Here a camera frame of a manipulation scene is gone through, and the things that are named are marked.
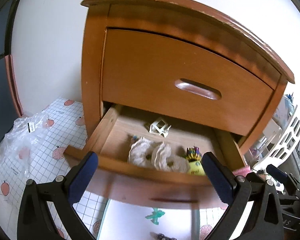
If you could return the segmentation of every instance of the blue gripper pad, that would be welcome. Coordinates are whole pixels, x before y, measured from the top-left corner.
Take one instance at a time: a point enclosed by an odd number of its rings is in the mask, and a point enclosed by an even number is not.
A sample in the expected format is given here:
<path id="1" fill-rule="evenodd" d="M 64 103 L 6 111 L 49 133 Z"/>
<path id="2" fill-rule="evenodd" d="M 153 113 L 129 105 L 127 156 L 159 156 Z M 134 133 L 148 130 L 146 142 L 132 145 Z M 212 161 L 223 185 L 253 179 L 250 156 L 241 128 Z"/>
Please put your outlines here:
<path id="1" fill-rule="evenodd" d="M 269 164 L 267 166 L 266 171 L 280 183 L 284 184 L 287 182 L 288 175 L 285 174 L 283 171 L 279 170 L 277 167 L 273 166 L 272 164 Z"/>
<path id="2" fill-rule="evenodd" d="M 202 156 L 202 167 L 221 201 L 230 205 L 237 186 L 234 180 L 235 176 L 227 167 L 221 165 L 212 152 L 206 152 Z"/>
<path id="3" fill-rule="evenodd" d="M 97 167 L 97 154 L 89 152 L 77 166 L 74 166 L 68 172 L 65 186 L 68 191 L 68 201 L 71 205 L 80 201 Z"/>

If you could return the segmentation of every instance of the recessed oval handle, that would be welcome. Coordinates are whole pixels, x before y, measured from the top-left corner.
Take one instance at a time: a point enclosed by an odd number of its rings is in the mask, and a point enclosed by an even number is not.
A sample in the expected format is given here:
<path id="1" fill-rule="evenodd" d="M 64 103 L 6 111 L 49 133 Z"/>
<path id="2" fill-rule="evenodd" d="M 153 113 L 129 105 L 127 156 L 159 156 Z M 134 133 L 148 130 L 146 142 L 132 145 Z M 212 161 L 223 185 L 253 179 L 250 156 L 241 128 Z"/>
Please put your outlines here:
<path id="1" fill-rule="evenodd" d="M 174 85 L 181 90 L 188 91 L 211 100 L 220 100 L 222 98 L 219 90 L 189 79 L 180 78 L 174 82 Z"/>

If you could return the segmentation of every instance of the green figure toy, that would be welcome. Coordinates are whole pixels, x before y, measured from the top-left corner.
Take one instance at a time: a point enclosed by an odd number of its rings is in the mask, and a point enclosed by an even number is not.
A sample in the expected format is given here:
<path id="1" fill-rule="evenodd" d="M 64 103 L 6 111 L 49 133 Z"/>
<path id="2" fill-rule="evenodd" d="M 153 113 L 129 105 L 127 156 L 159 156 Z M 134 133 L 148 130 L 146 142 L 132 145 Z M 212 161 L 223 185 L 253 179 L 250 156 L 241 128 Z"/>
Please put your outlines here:
<path id="1" fill-rule="evenodd" d="M 159 225 L 158 218 L 162 217 L 165 214 L 162 210 L 158 208 L 153 208 L 152 215 L 146 216 L 146 219 L 151 219 L 151 222 L 155 225 Z"/>

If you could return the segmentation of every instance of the open drawer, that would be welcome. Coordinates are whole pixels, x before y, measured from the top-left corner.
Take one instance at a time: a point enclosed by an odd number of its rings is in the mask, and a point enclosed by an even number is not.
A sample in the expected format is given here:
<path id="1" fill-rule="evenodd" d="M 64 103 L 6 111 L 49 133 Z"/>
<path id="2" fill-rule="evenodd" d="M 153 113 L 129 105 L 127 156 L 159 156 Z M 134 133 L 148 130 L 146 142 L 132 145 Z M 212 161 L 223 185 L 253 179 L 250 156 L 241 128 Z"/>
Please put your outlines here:
<path id="1" fill-rule="evenodd" d="M 130 140 L 135 134 L 171 145 L 178 155 L 193 145 L 201 153 L 211 151 L 230 170 L 245 165 L 237 144 L 229 132 L 201 124 L 164 116 L 172 125 L 164 138 L 148 133 L 146 124 L 159 114 L 115 105 L 105 114 L 82 149 L 68 146 L 65 155 L 75 165 L 88 151 L 99 156 L 99 165 L 87 190 L 95 194 L 141 206 L 198 209 L 220 207 L 219 199 L 207 176 L 157 171 L 127 163 Z"/>

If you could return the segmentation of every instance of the white plastic basket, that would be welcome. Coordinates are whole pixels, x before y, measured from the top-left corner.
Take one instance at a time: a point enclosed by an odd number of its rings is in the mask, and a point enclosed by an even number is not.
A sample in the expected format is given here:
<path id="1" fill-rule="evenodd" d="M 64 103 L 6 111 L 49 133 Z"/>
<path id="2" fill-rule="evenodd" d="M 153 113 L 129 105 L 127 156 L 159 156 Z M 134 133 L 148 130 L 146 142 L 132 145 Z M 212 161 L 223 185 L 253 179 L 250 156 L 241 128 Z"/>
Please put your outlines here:
<path id="1" fill-rule="evenodd" d="M 278 167 L 291 155 L 300 141 L 300 110 L 296 106 L 290 119 L 289 125 L 280 136 L 278 142 L 271 148 L 269 153 L 259 160 L 253 169 L 256 171 L 265 170 L 269 164 Z"/>

